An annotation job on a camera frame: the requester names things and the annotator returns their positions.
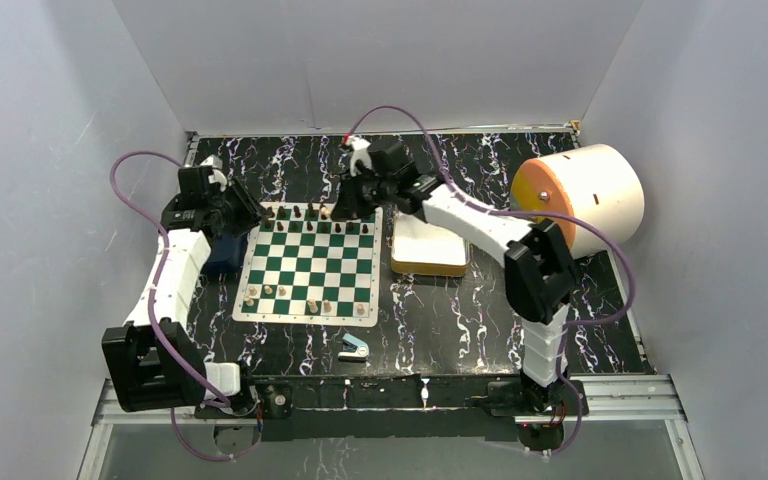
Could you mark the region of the gold rimmed metal tin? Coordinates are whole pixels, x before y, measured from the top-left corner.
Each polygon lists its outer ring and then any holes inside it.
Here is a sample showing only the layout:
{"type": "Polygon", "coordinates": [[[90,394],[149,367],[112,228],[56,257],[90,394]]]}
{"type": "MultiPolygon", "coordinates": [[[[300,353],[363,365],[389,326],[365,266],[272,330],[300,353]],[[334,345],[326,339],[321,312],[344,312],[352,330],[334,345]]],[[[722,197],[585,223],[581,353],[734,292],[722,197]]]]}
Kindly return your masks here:
{"type": "Polygon", "coordinates": [[[463,277],[469,264],[469,246],[462,237],[411,215],[394,215],[391,269],[395,273],[463,277]]]}

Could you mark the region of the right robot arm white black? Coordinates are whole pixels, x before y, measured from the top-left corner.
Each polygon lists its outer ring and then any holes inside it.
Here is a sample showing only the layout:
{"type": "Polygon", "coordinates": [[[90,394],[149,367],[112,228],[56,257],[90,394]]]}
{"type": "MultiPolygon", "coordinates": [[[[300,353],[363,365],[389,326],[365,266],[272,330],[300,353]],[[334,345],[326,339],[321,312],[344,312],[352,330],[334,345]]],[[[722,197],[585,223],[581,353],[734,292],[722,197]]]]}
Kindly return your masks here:
{"type": "Polygon", "coordinates": [[[548,348],[521,362],[524,403],[537,414],[550,413],[563,399],[562,328],[580,278],[559,223],[548,214],[496,210],[447,181],[442,172],[420,172],[399,141],[369,142],[348,135],[341,148],[349,166],[339,176],[333,220],[360,220],[392,205],[424,225],[457,235],[502,267],[510,307],[536,325],[548,348]]]}

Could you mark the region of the dark blue tray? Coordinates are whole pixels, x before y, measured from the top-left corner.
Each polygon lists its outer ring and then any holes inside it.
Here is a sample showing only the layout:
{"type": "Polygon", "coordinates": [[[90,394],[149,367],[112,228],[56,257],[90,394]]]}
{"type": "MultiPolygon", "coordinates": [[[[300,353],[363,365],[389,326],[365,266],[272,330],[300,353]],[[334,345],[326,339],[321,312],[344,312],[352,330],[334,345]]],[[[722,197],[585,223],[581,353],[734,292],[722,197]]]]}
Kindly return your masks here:
{"type": "Polygon", "coordinates": [[[219,275],[239,272],[244,263],[247,245],[246,235],[223,234],[219,236],[211,248],[208,259],[201,268],[201,273],[219,275]]]}

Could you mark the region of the light blue white stapler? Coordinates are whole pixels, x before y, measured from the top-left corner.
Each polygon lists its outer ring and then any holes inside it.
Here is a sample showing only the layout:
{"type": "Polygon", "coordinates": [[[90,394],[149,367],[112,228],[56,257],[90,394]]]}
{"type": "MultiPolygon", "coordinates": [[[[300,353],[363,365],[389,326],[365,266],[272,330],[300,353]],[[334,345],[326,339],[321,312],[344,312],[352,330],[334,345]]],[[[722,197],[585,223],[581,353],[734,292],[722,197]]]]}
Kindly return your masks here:
{"type": "Polygon", "coordinates": [[[342,350],[338,353],[341,362],[364,363],[369,355],[368,344],[360,338],[345,333],[341,339],[342,350]]]}

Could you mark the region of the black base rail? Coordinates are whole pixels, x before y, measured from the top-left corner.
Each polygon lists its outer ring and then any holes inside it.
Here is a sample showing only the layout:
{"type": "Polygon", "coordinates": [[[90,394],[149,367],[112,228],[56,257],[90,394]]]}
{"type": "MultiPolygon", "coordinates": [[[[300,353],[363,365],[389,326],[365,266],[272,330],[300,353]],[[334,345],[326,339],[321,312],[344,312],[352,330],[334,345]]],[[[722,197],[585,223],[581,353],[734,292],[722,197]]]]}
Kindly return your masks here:
{"type": "Polygon", "coordinates": [[[560,445],[589,414],[578,380],[541,387],[521,373],[254,376],[232,411],[200,407],[220,426],[264,423],[264,439],[479,437],[533,448],[560,445]]]}

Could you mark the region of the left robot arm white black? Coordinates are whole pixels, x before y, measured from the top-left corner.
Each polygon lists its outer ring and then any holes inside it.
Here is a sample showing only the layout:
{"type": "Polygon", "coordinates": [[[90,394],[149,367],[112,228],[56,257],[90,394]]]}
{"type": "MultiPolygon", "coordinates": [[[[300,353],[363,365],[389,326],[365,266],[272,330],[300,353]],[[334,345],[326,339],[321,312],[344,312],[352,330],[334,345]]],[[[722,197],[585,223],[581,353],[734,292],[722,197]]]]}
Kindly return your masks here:
{"type": "Polygon", "coordinates": [[[126,320],[105,330],[101,348],[127,412],[213,402],[235,416],[254,411],[257,387],[239,363],[203,359],[186,331],[197,280],[216,240],[241,237],[266,210],[216,157],[178,171],[180,191],[164,208],[155,261],[126,320]]]}

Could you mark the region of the green white chess board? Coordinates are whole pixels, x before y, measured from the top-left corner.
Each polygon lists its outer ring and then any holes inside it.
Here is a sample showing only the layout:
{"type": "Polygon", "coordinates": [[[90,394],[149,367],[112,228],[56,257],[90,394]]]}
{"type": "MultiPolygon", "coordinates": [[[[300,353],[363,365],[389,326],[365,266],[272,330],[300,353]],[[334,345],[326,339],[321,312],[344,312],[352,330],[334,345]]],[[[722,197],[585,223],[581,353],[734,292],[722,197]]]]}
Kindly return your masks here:
{"type": "Polygon", "coordinates": [[[331,219],[331,204],[267,202],[268,217],[248,234],[233,319],[246,323],[370,328],[377,324],[380,299],[383,212],[361,220],[331,219]],[[287,218],[277,217],[283,206],[287,218]],[[342,233],[335,224],[342,223],[342,233]],[[251,297],[248,287],[258,288],[251,297]],[[311,314],[309,299],[318,302],[311,314]],[[322,302],[332,311],[324,314],[322,302]],[[355,314],[364,303],[367,313],[355,314]]]}

